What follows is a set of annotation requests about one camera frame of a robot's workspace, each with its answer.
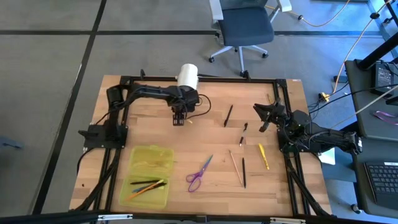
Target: clear plastic container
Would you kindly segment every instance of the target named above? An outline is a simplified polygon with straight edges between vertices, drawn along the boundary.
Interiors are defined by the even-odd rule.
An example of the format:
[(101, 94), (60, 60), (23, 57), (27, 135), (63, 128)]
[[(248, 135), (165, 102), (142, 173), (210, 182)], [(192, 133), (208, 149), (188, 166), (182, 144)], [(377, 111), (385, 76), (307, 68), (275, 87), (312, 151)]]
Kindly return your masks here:
[[(172, 173), (173, 158), (174, 152), (171, 149), (158, 146), (136, 146), (130, 155), (129, 172), (120, 191), (119, 204), (149, 209), (164, 208), (169, 195), (169, 177)], [(131, 182), (160, 179), (167, 184), (126, 200), (133, 194), (134, 189), (150, 185), (131, 185)]]

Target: gray carpet floor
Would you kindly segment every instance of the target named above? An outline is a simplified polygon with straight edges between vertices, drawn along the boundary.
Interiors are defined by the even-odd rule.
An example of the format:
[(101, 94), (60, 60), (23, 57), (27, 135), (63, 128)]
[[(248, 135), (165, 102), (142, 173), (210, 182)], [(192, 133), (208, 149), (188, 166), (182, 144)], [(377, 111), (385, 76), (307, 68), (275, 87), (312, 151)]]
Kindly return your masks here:
[[(210, 12), (205, 3), (112, 0), (107, 2), (99, 29), (211, 30)], [(0, 2), (0, 31), (91, 30), (99, 5), (99, 0), (3, 0)], [(275, 1), (270, 0), (268, 5), (275, 6)], [(292, 5), (294, 11), (319, 24), (330, 18), (343, 3), (303, 0), (292, 1)], [(336, 21), (315, 29), (294, 16), (281, 14), (274, 21), (274, 30), (361, 31), (369, 15), (367, 4), (350, 4)], [(378, 31), (379, 28), (373, 22), (368, 30)], [(332, 91), (332, 77), (338, 73), (355, 40), (356, 37), (342, 36), (277, 36), (273, 42), (261, 46), (269, 51), (267, 59), (247, 50), (244, 63), (252, 77), (303, 80), (310, 104), (317, 100), (319, 92)], [(29, 213), (87, 41), (87, 35), (0, 35), (0, 136), (25, 145), (20, 150), (8, 147), (0, 150), (0, 203), (7, 205), (0, 208), (1, 217)], [(383, 42), (381, 37), (365, 36), (350, 58), (363, 58)], [(220, 47), (212, 35), (97, 36), (44, 212), (68, 209), (76, 162), (83, 145), (83, 138), (77, 131), (86, 129), (91, 121), (103, 75), (138, 75), (139, 70), (144, 69), (149, 76), (174, 76), (181, 65), (193, 63), (200, 73), (236, 77), (239, 59), (233, 50), (217, 56), (214, 63), (207, 61)], [(385, 57), (386, 60), (391, 58), (391, 55)], [(321, 126), (333, 126), (352, 113), (352, 99), (347, 97), (321, 110), (315, 121)], [(350, 184), (327, 180), (326, 186), (333, 213), (338, 217), (396, 222), (350, 212), (347, 205), (355, 203)]]

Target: container lid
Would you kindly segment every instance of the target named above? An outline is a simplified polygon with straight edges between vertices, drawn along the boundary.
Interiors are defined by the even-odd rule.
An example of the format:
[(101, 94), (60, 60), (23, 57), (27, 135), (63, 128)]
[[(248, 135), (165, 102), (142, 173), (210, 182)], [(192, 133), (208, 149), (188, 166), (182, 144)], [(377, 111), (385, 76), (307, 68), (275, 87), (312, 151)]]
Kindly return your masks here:
[(130, 156), (130, 175), (169, 177), (173, 168), (174, 152), (158, 146), (136, 146)]

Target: chair backrest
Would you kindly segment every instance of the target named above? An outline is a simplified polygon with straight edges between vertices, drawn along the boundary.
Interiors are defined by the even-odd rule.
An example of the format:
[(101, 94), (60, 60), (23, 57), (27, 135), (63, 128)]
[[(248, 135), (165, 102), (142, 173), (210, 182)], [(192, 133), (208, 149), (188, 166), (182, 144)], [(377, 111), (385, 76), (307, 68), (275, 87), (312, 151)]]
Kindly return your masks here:
[(245, 7), (264, 7), (268, 0), (220, 0), (222, 10)]

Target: white cylinder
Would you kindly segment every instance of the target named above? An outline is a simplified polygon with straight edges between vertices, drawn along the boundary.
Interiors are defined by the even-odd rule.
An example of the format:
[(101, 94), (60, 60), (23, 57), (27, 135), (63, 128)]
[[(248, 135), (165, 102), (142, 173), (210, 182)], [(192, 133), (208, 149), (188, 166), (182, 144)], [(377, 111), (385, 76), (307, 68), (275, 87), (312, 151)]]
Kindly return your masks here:
[(178, 86), (189, 86), (194, 90), (198, 87), (198, 67), (192, 64), (185, 64), (181, 67), (181, 72), (177, 79)]

